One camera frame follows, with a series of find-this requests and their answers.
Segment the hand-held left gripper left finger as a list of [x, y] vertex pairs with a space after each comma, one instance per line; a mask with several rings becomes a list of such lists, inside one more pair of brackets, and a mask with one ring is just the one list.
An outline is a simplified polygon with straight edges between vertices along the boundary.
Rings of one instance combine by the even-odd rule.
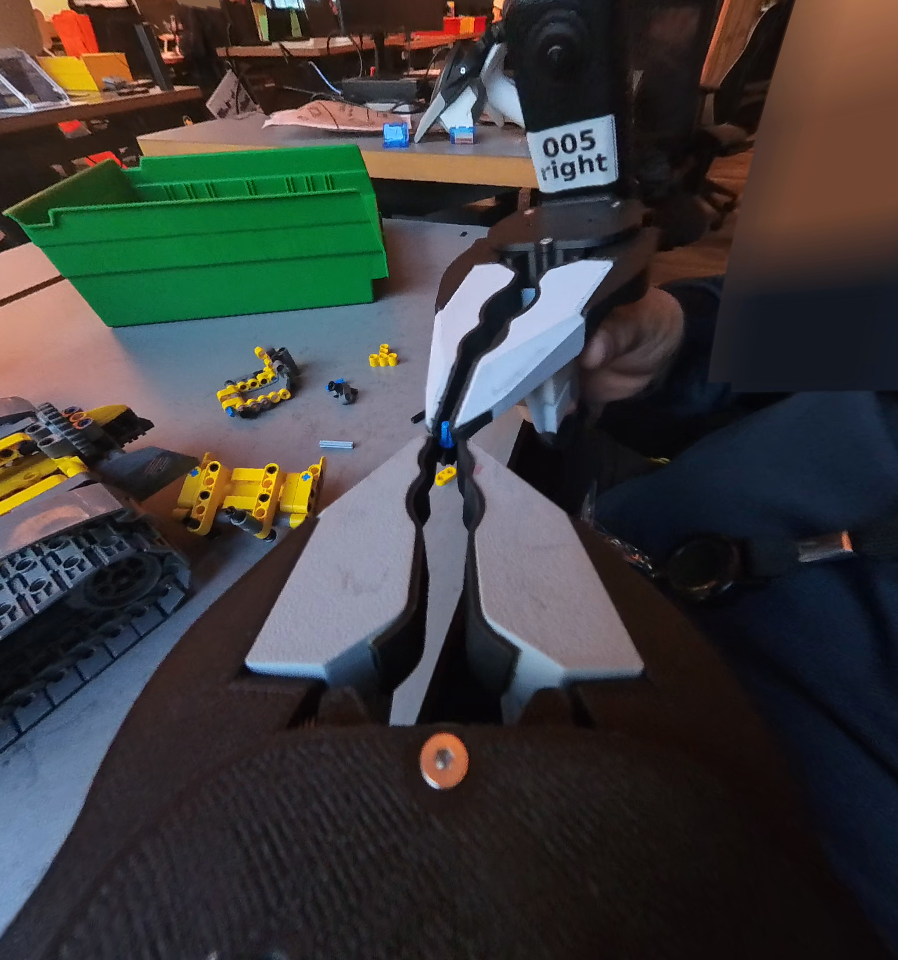
[[401, 682], [424, 646], [427, 456], [415, 437], [319, 514], [245, 658], [259, 675]]

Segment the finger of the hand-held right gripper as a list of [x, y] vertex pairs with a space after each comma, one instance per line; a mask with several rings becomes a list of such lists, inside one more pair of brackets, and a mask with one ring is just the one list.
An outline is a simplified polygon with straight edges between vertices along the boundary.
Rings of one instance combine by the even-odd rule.
[[583, 309], [611, 274], [612, 259], [582, 259], [547, 270], [534, 299], [472, 366], [451, 417], [455, 434], [524, 403], [540, 434], [556, 434], [577, 401], [575, 360], [586, 334]]
[[478, 360], [520, 311], [520, 280], [502, 263], [467, 272], [435, 314], [426, 383], [426, 425], [459, 423], [458, 410]]

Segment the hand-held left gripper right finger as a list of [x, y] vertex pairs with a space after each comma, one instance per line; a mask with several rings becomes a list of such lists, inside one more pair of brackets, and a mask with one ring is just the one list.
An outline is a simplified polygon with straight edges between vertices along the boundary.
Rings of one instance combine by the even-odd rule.
[[459, 451], [469, 664], [480, 679], [644, 671], [573, 522], [475, 443]]

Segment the person's right hand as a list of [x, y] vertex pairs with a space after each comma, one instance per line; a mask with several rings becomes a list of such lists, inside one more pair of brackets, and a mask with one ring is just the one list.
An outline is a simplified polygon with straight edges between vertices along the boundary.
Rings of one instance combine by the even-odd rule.
[[581, 398], [592, 414], [631, 400], [662, 378], [675, 361], [685, 334], [681, 305], [658, 288], [633, 304], [615, 308], [578, 358]]

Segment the idle hand-held gripper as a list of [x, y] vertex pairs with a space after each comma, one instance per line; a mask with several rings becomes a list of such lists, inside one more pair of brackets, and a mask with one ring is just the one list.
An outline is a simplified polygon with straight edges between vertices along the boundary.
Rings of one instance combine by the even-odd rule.
[[506, 43], [497, 30], [477, 41], [455, 43], [435, 84], [431, 102], [418, 122], [413, 142], [434, 126], [478, 126], [483, 115], [498, 127], [526, 128], [515, 82], [503, 69]]

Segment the round black badge reel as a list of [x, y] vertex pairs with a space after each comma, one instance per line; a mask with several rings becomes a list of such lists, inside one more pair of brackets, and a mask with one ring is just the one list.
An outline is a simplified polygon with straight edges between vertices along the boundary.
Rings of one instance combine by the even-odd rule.
[[678, 546], [666, 560], [664, 579], [683, 599], [701, 604], [728, 593], [743, 575], [743, 549], [722, 534], [699, 534]]

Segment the wooden table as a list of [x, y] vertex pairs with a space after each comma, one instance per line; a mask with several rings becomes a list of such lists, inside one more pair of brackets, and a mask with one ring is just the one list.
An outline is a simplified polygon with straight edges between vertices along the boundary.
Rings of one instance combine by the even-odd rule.
[[297, 126], [264, 126], [263, 116], [215, 119], [138, 137], [147, 157], [219, 154], [353, 143], [371, 178], [447, 185], [536, 188], [525, 135], [513, 126], [481, 126], [472, 144], [427, 138], [407, 148], [386, 148], [380, 134], [329, 133]]

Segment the pink paper sheet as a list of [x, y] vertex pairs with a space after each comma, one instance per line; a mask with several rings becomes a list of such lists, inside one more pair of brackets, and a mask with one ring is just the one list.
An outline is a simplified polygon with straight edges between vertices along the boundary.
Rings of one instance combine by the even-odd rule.
[[385, 125], [407, 125], [413, 133], [417, 117], [408, 113], [372, 110], [365, 105], [349, 102], [313, 100], [298, 108], [276, 111], [263, 121], [265, 129], [298, 127], [358, 137], [381, 136]]

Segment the green plastic bin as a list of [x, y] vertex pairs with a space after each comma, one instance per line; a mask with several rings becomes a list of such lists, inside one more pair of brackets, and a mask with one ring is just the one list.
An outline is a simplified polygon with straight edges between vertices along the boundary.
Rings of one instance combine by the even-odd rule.
[[353, 144], [107, 159], [4, 213], [110, 328], [366, 304], [389, 275]]

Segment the yellow black toy tracked vehicle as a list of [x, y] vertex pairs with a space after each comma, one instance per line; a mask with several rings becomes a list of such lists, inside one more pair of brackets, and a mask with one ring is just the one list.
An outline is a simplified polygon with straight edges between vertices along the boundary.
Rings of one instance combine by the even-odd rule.
[[142, 503], [198, 461], [130, 449], [152, 428], [125, 405], [0, 398], [0, 755], [188, 599]]

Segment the person's dark hooded top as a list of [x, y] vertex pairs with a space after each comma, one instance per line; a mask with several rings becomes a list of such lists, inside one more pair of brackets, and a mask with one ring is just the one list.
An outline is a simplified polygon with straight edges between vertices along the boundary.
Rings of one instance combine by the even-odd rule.
[[[660, 562], [691, 536], [797, 541], [898, 511], [898, 391], [796, 393], [635, 474], [532, 437], [524, 476]], [[898, 958], [898, 561], [811, 563], [687, 610], [784, 744], [835, 873]]]

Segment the dark table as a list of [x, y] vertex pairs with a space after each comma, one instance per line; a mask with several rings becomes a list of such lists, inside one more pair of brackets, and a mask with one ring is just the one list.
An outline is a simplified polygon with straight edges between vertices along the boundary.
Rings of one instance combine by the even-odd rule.
[[205, 99], [196, 86], [179, 86], [172, 90], [154, 88], [126, 95], [105, 92], [71, 102], [50, 104], [35, 110], [2, 111], [0, 112], [0, 137], [57, 126], [64, 122], [81, 122], [118, 114], [168, 108], [180, 109], [189, 115], [192, 111], [198, 116], [207, 113]]

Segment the yellow plastic bin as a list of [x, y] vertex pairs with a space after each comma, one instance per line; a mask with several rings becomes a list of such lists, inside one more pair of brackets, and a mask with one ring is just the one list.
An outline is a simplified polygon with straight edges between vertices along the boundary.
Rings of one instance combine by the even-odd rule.
[[101, 92], [105, 90], [106, 79], [134, 82], [126, 55], [122, 53], [42, 55], [37, 57], [37, 62], [49, 78], [69, 93]]

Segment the clear acrylic stand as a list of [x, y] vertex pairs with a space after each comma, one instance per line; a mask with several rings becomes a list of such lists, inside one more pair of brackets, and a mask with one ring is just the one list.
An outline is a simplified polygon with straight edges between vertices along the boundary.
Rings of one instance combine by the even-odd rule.
[[71, 97], [34, 57], [19, 48], [0, 49], [0, 114], [26, 114], [71, 103]]

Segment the yellow and grey brick frame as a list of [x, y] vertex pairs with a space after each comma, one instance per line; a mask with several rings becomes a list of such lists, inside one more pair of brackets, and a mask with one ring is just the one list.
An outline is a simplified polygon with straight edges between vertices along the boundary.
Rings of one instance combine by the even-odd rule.
[[260, 369], [242, 378], [228, 379], [216, 398], [232, 419], [252, 420], [291, 399], [300, 378], [294, 358], [285, 347], [255, 348]]

